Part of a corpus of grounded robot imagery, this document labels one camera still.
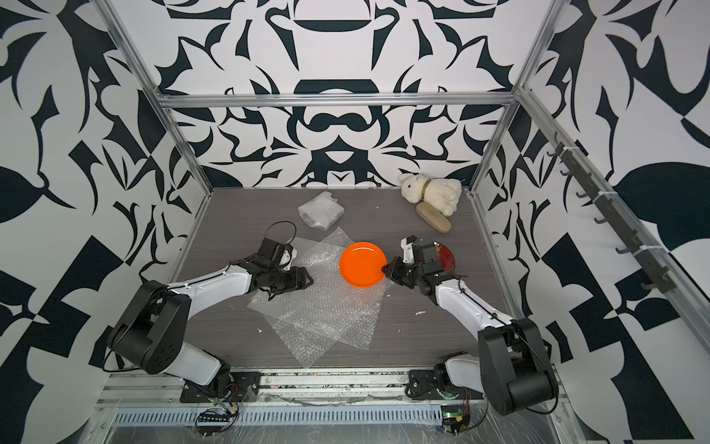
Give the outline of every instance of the cable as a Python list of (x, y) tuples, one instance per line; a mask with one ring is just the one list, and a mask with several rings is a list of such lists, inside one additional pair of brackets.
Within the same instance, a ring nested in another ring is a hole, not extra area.
[(277, 225), (277, 224), (291, 224), (291, 225), (293, 225), (293, 236), (291, 236), (291, 239), (288, 242), (284, 242), (284, 245), (289, 245), (296, 238), (296, 230), (297, 230), (296, 224), (294, 224), (290, 220), (280, 220), (278, 222), (274, 222), (273, 224), (269, 225), (268, 228), (266, 229), (266, 231), (264, 232), (264, 237), (266, 237), (266, 235), (268, 234), (268, 230), (270, 230), (271, 227), (273, 227), (274, 225)]
[[(143, 309), (145, 309), (146, 307), (150, 306), (152, 303), (156, 302), (157, 300), (159, 300), (159, 299), (162, 298), (162, 297), (163, 297), (163, 294), (162, 294), (162, 292), (161, 292), (161, 293), (159, 293), (157, 296), (154, 296), (153, 298), (148, 299), (148, 301), (146, 302), (146, 304), (143, 306)], [(132, 366), (130, 369), (108, 370), (108, 369), (106, 368), (106, 363), (109, 361), (109, 357), (111, 356), (111, 353), (116, 353), (114, 350), (116, 349), (116, 347), (119, 346), (119, 343), (121, 343), (121, 341), (124, 340), (124, 337), (125, 337), (126, 334), (129, 332), (129, 330), (133, 327), (133, 324), (135, 324), (137, 320), (138, 320), (138, 316), (136, 316), (135, 318), (133, 318), (133, 320), (131, 321), (131, 323), (129, 324), (129, 326), (124, 330), (123, 334), (121, 334), (121, 337), (119, 337), (118, 340), (115, 340), (115, 341), (114, 341), (114, 346), (113, 346), (113, 347), (109, 347), (109, 352), (106, 353), (106, 357), (104, 358), (104, 361), (103, 361), (103, 363), (101, 364), (101, 370), (103, 370), (103, 371), (106, 372), (106, 373), (123, 373), (123, 372), (133, 372), (133, 371), (135, 371), (135, 370), (140, 370), (140, 369), (141, 369), (140, 366), (137, 366), (137, 365), (135, 365), (135, 364), (133, 364), (133, 366)]]
[[(461, 283), (462, 283), (462, 280), (459, 279), (459, 290), (460, 290), (464, 295), (468, 296), (468, 298), (471, 299), (473, 302), (475, 302), (475, 304), (477, 304), (477, 306), (481, 307), (481, 308), (483, 309), (483, 311), (485, 311), (486, 313), (488, 313), (488, 315), (490, 315), (493, 319), (495, 319), (495, 320), (497, 320), (498, 322), (500, 322), (503, 326), (508, 325), (508, 324), (505, 324), (502, 320), (498, 319), (497, 314), (491, 313), (490, 311), (486, 310), (485, 307), (483, 307), (480, 303), (478, 303), (475, 299), (473, 299), (473, 298), (471, 297), (471, 295), (469, 295), (469, 294), (466, 292), (466, 290), (464, 290), (464, 289), (461, 287)], [(542, 360), (542, 358), (537, 354), (537, 352), (535, 351), (535, 349), (533, 349), (533, 348), (530, 346), (530, 344), (528, 344), (528, 341), (526, 341), (525, 338), (524, 338), (522, 335), (518, 335), (518, 337), (520, 338), (521, 341), (523, 341), (523, 342), (525, 343), (525, 345), (528, 346), (528, 349), (535, 355), (535, 357), (537, 357), (537, 360), (538, 360), (538, 361), (540, 362), (540, 364), (544, 367), (544, 366), (545, 366), (545, 361)], [(550, 383), (550, 386), (554, 386), (555, 384), (554, 384), (554, 382), (553, 382), (553, 380), (552, 380), (552, 378), (550, 377), (550, 375), (549, 375), (548, 372), (545, 372), (545, 376), (547, 377), (547, 380), (548, 380), (548, 382)], [(533, 408), (526, 408), (526, 409), (529, 410), (529, 411), (532, 411), (533, 413), (537, 413), (538, 415), (549, 415), (549, 414), (551, 414), (553, 411), (555, 411), (555, 409), (557, 408), (557, 404), (558, 404), (558, 403), (559, 403), (559, 390), (557, 391), (557, 394), (555, 395), (555, 404), (554, 404), (554, 406), (552, 406), (552, 408), (551, 408), (549, 411), (538, 411), (538, 410), (535, 410), (535, 409), (533, 409)]]
[[(464, 390), (465, 390), (465, 392), (466, 392), (466, 410), (464, 411), (464, 414), (461, 415), (461, 418), (465, 418), (466, 415), (468, 415), (468, 416), (469, 416), (469, 421), (470, 421), (470, 420), (471, 420), (471, 415), (470, 415), (470, 413), (469, 413), (469, 404), (471, 403), (471, 394), (469, 393), (468, 389), (465, 389), (465, 388), (464, 388)], [(486, 417), (488, 416), (488, 408), (490, 407), (490, 403), (488, 402), (488, 397), (485, 396), (485, 394), (484, 394), (484, 397), (486, 398), (486, 410), (484, 411), (484, 415), (481, 417), (481, 419), (479, 419), (479, 421), (478, 421), (477, 423), (475, 423), (475, 424), (472, 425), (472, 426), (466, 426), (466, 428), (465, 428), (464, 430), (460, 431), (460, 432), (454, 432), (453, 430), (452, 430), (452, 431), (448, 431), (448, 430), (446, 429), (446, 427), (447, 427), (447, 426), (450, 427), (450, 426), (456, 425), (456, 424), (459, 422), (459, 421), (458, 421), (458, 418), (444, 418), (444, 419), (442, 419), (442, 428), (444, 429), (444, 432), (445, 432), (445, 433), (451, 433), (452, 435), (456, 435), (456, 434), (458, 434), (458, 433), (463, 433), (464, 431), (467, 431), (467, 430), (470, 430), (470, 429), (472, 429), (472, 428), (476, 428), (476, 427), (480, 426), (480, 425), (483, 423), (483, 421), (486, 420)]]
[[(420, 384), (420, 382), (419, 382), (418, 379), (415, 379), (415, 378), (412, 378), (412, 379), (413, 379), (413, 382), (415, 382), (416, 384)], [(426, 393), (429, 389), (431, 389), (431, 387), (426, 387), (426, 388), (424, 388), (422, 391), (419, 391), (419, 392), (417, 392), (417, 393), (412, 393), (412, 384), (407, 383), (407, 385), (406, 385), (405, 388), (404, 388), (404, 394), (407, 395), (407, 396), (409, 396), (410, 398), (415, 398), (415, 397), (417, 397), (417, 396), (423, 395), (423, 394)]]
[[(211, 393), (205, 391), (203, 386), (200, 386), (199, 384), (196, 384), (194, 381), (190, 381), (189, 379), (186, 379), (185, 382), (188, 384), (191, 384), (193, 387), (195, 387), (196, 390), (198, 390), (200, 393), (205, 395), (208, 399), (216, 399), (217, 401), (219, 401), (219, 399), (217, 398), (217, 394), (211, 394)], [(224, 411), (224, 413), (220, 413), (220, 412), (216, 411), (215, 407), (210, 407), (207, 410), (203, 411), (202, 413), (197, 414), (195, 416), (195, 431), (198, 432), (200, 435), (204, 436), (204, 435), (211, 435), (213, 433), (222, 433), (222, 432), (226, 431), (228, 428), (232, 427), (234, 425), (234, 423), (236, 422), (237, 418), (239, 417), (239, 403), (233, 404), (231, 402), (231, 399), (234, 397), (234, 394), (237, 393), (238, 387), (234, 383), (233, 379), (232, 379), (232, 383), (227, 384), (227, 387), (230, 387), (230, 386), (233, 387), (233, 392), (226, 402), (232, 408), (233, 412), (229, 412), (228, 410), (226, 410), (224, 408), (224, 404), (222, 402), (219, 402), (219, 407)], [(222, 419), (232, 418), (232, 420), (230, 421), (229, 424), (227, 424), (225, 427), (223, 427), (222, 429), (220, 429), (218, 431), (205, 430), (204, 428), (210, 427), (210, 426), (197, 425), (197, 423), (200, 421), (200, 419), (202, 419), (203, 421), (209, 422), (210, 419), (214, 419), (214, 418), (222, 418)]]

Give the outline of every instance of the metal rail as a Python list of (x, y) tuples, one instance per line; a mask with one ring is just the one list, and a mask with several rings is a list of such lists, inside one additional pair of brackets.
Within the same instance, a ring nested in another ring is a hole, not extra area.
[(138, 49), (131, 40), (126, 27), (121, 22), (116, 9), (114, 9), (113, 4), (110, 0), (91, 0), (92, 4), (96, 7), (96, 11), (99, 14), (100, 19), (104, 22), (106, 26), (106, 31), (111, 36), (116, 47), (121, 51), (124, 58), (126, 58), (126, 63), (131, 69), (131, 73), (138, 81), (143, 93), (146, 95), (148, 102), (151, 104), (153, 111), (158, 116), (161, 124), (165, 127), (165, 130), (170, 134), (175, 142), (177, 150), (180, 152), (182, 158), (185, 159), (187, 167), (190, 172), (195, 177), (195, 180), (200, 184), (205, 194), (210, 194), (212, 192), (212, 185), (209, 183), (207, 176), (204, 174), (204, 170), (200, 166), (200, 162), (197, 161), (195, 157), (195, 152), (185, 140), (182, 135), (178, 124), (170, 116), (169, 112), (163, 108), (163, 106), (158, 101), (158, 97), (155, 94), (155, 85), (151, 75), (146, 69), (145, 63), (141, 60), (140, 55), (138, 55)]
[(158, 95), (164, 108), (511, 104), (511, 92)]

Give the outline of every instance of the orange plate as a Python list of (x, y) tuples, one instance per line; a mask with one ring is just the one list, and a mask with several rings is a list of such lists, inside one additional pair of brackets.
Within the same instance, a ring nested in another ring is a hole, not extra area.
[(340, 274), (353, 287), (368, 288), (379, 283), (385, 274), (382, 267), (387, 258), (382, 250), (370, 242), (358, 242), (340, 256)]

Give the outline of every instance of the patterned backdrop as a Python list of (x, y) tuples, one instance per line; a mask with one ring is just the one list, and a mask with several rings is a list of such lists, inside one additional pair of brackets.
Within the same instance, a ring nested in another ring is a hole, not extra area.
[(467, 184), (502, 106), (178, 111), (213, 186), (375, 187), (407, 172)]
[[(710, 16), (703, 1), (573, 0), (532, 90), (710, 291)], [(479, 197), (523, 312), (592, 442), (706, 442), (710, 356), (530, 117), (519, 111)]]
[[(550, 0), (123, 0), (168, 94), (510, 91)], [(181, 109), (214, 186), (467, 184), (498, 106)]]
[(549, 4), (115, 1), (155, 83), (172, 94), (509, 91)]
[(56, 443), (89, 417), (112, 325), (168, 278), (203, 194), (87, 0), (3, 1), (0, 64), (0, 435)]

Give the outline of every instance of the bubble wrap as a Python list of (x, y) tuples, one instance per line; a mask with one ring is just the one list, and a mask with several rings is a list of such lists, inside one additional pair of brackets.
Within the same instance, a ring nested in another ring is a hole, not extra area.
[(298, 214), (312, 228), (329, 229), (343, 215), (345, 209), (338, 199), (324, 191), (298, 208)]
[(313, 365), (337, 340), (367, 349), (375, 333), (388, 279), (370, 288), (354, 288), (339, 272), (340, 256), (353, 241), (337, 228), (323, 242), (296, 238), (294, 265), (306, 266), (314, 284), (271, 302), (258, 292), (249, 308), (265, 315), (271, 327), (304, 368)]

